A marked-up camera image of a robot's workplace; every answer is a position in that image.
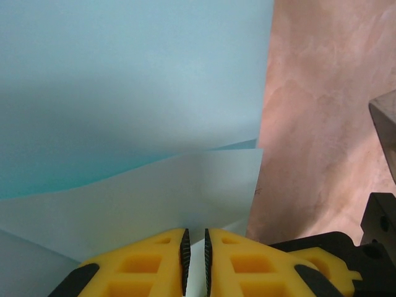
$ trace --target black rubber grip strip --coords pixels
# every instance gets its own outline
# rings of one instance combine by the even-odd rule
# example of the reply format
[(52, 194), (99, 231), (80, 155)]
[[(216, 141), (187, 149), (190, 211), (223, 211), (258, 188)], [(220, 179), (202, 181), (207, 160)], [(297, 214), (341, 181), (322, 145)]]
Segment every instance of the black rubber grip strip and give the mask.
[(296, 265), (295, 270), (316, 297), (343, 297), (340, 291), (319, 271), (305, 265)]
[(186, 295), (188, 270), (190, 267), (191, 259), (191, 245), (190, 245), (190, 234), (188, 229), (184, 231), (183, 237), (180, 243), (180, 263), (181, 263), (181, 289), (183, 296)]
[(96, 263), (74, 269), (48, 297), (78, 297), (98, 270)]
[(206, 272), (206, 289), (207, 296), (210, 296), (212, 288), (212, 261), (213, 261), (213, 248), (212, 241), (210, 240), (209, 229), (205, 229), (205, 272)]

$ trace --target light blue paper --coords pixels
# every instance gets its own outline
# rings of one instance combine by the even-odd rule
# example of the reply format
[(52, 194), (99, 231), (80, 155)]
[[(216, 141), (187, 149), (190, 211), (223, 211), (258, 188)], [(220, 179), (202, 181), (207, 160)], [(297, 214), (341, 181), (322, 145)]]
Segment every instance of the light blue paper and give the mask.
[[(186, 227), (201, 297), (204, 228), (246, 227), (272, 7), (0, 1), (0, 258), (27, 288), (53, 276), (30, 296), (74, 260)], [(0, 295), (26, 296), (10, 275)]]
[(79, 264), (3, 231), (0, 243), (0, 296), (48, 296)]
[(272, 6), (1, 1), (0, 198), (257, 139)]
[(0, 201), (0, 229), (75, 260), (185, 227), (247, 219), (261, 149), (192, 153), (85, 187)]

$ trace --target gray metal object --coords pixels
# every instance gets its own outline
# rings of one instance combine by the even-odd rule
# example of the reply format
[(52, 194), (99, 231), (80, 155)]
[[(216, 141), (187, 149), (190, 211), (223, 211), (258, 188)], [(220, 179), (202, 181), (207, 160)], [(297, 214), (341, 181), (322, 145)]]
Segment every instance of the gray metal object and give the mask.
[(396, 90), (371, 100), (369, 109), (396, 184)]

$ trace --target pink marble surface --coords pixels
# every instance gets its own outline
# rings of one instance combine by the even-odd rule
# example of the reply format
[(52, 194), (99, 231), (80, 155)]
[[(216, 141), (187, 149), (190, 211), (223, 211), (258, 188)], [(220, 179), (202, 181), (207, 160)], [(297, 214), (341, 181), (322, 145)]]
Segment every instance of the pink marble surface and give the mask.
[(396, 1), (275, 0), (249, 237), (359, 243), (369, 193), (396, 192), (368, 111), (395, 88)]

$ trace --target teal paper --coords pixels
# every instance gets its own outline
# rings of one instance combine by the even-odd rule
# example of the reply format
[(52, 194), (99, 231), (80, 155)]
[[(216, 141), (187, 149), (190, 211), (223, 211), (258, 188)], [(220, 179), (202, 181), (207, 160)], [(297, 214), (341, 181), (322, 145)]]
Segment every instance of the teal paper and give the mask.
[(0, 198), (257, 139), (272, 6), (2, 0)]
[(204, 228), (243, 235), (249, 215), (272, 8), (0, 1), (1, 296), (45, 296), (78, 261), (186, 227), (202, 297)]

